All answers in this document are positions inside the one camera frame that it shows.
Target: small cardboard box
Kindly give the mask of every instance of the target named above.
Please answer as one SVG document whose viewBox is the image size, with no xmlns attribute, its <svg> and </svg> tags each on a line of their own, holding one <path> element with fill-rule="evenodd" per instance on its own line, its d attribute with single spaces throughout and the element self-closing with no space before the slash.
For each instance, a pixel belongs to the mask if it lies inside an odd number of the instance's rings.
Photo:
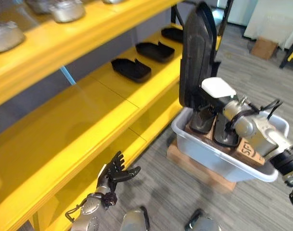
<svg viewBox="0 0 293 231">
<path fill-rule="evenodd" d="M 251 54 L 267 60 L 272 56 L 277 46 L 278 44 L 273 41 L 258 37 L 251 50 Z"/>
</svg>

